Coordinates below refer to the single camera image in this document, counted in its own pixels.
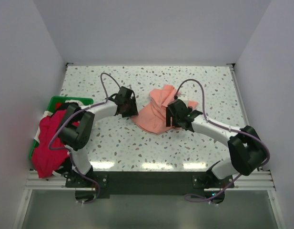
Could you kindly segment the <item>salmon pink t shirt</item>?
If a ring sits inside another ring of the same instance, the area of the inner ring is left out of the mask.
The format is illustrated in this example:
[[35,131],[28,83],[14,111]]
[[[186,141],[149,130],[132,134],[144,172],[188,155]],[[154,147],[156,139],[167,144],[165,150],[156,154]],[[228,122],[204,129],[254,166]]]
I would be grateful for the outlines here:
[[[168,131],[171,127],[166,127],[166,107],[174,100],[177,93],[177,90],[172,85],[164,85],[162,89],[153,89],[149,93],[151,101],[131,120],[140,129],[149,133],[159,135]],[[198,102],[189,100],[186,105],[196,108]]]

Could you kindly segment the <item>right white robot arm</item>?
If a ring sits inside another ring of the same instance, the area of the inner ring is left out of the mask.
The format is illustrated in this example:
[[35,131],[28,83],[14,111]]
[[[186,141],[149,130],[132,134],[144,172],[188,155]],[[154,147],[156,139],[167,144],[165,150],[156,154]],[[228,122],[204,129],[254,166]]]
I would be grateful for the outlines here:
[[269,160],[269,151],[251,126],[235,128],[207,119],[204,113],[176,99],[166,107],[166,125],[206,135],[226,147],[230,157],[216,162],[197,181],[204,188],[218,187],[234,174],[250,175]]

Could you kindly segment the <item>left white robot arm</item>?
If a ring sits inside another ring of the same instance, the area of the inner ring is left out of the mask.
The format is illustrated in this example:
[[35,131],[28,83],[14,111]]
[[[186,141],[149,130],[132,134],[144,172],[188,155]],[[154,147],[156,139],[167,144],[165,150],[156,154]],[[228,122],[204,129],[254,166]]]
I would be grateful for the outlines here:
[[135,93],[124,86],[103,102],[87,106],[71,104],[67,107],[55,134],[70,155],[72,170],[77,173],[76,181],[82,187],[93,182],[93,169],[87,153],[81,150],[87,145],[94,122],[110,116],[123,118],[138,115]]

